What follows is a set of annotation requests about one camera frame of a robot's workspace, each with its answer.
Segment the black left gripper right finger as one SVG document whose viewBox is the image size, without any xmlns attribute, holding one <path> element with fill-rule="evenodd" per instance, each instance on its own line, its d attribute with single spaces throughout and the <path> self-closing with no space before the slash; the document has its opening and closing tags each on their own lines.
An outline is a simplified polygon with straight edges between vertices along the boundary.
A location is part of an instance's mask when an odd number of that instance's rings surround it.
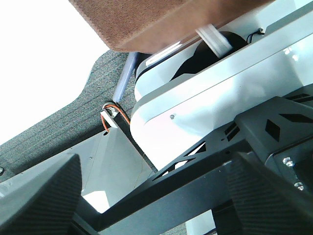
<svg viewBox="0 0 313 235">
<path fill-rule="evenodd" d="M 235 152 L 227 185 L 245 235 L 311 235 L 313 196 L 265 167 L 253 152 Z"/>
</svg>

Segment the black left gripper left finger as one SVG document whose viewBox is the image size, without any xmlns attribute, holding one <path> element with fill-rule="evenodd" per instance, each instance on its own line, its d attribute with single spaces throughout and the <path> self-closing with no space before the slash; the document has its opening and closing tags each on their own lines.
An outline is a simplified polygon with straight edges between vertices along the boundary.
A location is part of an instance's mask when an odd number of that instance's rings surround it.
<svg viewBox="0 0 313 235">
<path fill-rule="evenodd" d="M 0 200 L 2 235 L 65 235 L 81 197 L 79 155 L 59 160 Z"/>
</svg>

